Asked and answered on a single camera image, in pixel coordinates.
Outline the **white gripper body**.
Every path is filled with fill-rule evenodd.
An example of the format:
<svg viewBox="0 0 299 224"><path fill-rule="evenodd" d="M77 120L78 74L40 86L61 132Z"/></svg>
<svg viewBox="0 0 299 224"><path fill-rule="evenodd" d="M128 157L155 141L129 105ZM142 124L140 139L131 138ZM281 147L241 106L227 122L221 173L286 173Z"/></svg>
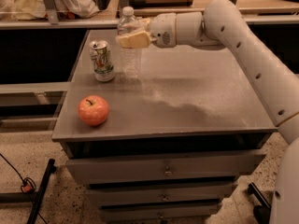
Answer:
<svg viewBox="0 0 299 224"><path fill-rule="evenodd" d="M151 20L149 31L153 45L158 48L173 48L176 45L176 19L175 13L165 13Z"/></svg>

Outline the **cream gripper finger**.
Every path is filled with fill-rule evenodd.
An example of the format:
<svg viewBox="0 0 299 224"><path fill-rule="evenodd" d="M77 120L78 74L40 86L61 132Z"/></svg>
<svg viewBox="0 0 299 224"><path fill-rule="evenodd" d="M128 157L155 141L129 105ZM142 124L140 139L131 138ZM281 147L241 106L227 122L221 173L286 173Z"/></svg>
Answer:
<svg viewBox="0 0 299 224"><path fill-rule="evenodd" d="M143 49L150 45L151 38L148 32L140 31L132 34L118 35L116 41L125 49Z"/></svg>
<svg viewBox="0 0 299 224"><path fill-rule="evenodd" d="M140 26L143 27L145 30L150 28L151 19L150 18L142 18L139 20Z"/></svg>

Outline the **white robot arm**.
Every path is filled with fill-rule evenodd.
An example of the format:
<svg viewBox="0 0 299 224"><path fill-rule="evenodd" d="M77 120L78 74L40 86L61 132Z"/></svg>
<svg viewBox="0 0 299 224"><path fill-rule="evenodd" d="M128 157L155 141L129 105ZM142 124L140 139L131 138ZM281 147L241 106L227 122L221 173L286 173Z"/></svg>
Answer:
<svg viewBox="0 0 299 224"><path fill-rule="evenodd" d="M116 36L126 49L223 45L234 55L278 132L289 144L278 168L269 224L299 224L299 78L250 30L229 0L204 12L128 21Z"/></svg>

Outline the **black robot base wheels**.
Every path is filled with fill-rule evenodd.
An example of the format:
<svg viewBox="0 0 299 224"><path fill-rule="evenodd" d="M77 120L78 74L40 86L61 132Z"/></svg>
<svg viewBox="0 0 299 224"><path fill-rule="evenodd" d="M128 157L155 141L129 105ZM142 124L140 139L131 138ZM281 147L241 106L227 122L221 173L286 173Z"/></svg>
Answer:
<svg viewBox="0 0 299 224"><path fill-rule="evenodd" d="M271 204L253 182L248 184L248 193L249 195L254 195L260 203L253 208L253 215L258 224L270 224Z"/></svg>

